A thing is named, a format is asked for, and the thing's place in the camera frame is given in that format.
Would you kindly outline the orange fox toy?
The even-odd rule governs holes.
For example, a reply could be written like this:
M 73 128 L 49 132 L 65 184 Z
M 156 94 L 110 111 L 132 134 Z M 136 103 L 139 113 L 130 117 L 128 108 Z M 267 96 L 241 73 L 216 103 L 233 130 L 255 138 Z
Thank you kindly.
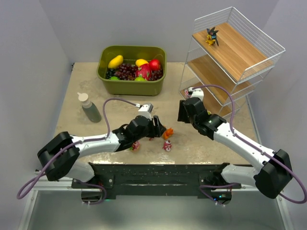
M 164 133 L 163 133 L 163 138 L 165 140 L 169 139 L 174 133 L 174 130 L 172 128 L 168 128 Z

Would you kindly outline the pink red bear toy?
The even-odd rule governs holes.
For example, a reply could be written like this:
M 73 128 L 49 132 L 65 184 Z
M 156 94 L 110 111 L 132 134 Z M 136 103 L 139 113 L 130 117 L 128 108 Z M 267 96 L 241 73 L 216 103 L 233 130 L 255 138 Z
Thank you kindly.
M 165 151 L 170 151 L 171 148 L 172 148 L 171 141 L 170 141 L 170 140 L 166 140 L 166 141 L 164 142 L 163 149 L 164 149 Z

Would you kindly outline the pink toy blue trim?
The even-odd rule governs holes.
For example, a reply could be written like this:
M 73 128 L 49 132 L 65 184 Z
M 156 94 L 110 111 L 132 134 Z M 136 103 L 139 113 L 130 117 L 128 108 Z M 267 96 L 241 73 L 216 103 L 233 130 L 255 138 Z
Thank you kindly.
M 184 90 L 184 96 L 185 96 L 186 99 L 190 97 L 188 89 Z

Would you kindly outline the black cat toy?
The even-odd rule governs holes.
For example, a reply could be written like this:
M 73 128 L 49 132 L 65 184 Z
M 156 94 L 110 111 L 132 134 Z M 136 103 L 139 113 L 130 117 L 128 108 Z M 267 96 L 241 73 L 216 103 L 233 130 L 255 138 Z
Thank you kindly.
M 207 35 L 206 35 L 206 43 L 208 45 L 215 45 L 217 44 L 217 46 L 219 46 L 219 42 L 217 39 L 217 33 L 219 32 L 218 30 L 215 29 L 215 27 L 212 27 L 211 29 L 207 28 Z

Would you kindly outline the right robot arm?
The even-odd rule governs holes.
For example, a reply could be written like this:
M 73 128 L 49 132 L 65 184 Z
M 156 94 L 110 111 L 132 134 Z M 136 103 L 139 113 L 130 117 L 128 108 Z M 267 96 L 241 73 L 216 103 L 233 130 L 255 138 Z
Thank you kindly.
M 255 186 L 268 198 L 276 198 L 292 180 L 289 154 L 280 149 L 274 151 L 249 139 L 217 114 L 208 114 L 203 102 L 192 97 L 179 102 L 178 121 L 192 126 L 203 136 L 217 141 L 243 157 L 251 165 L 247 167 L 227 165 L 221 171 L 226 183 Z

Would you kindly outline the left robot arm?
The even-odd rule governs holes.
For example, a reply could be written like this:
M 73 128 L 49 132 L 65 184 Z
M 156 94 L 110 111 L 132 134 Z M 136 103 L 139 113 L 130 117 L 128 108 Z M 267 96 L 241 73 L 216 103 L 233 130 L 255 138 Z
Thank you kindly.
M 78 165 L 78 158 L 101 152 L 123 151 L 142 138 L 160 138 L 165 132 L 166 127 L 158 116 L 148 119 L 138 115 L 130 123 L 123 124 L 109 134 L 78 137 L 67 131 L 61 132 L 37 156 L 49 181 L 57 181 L 66 176 L 88 182 L 94 177 L 94 170 L 89 164 Z

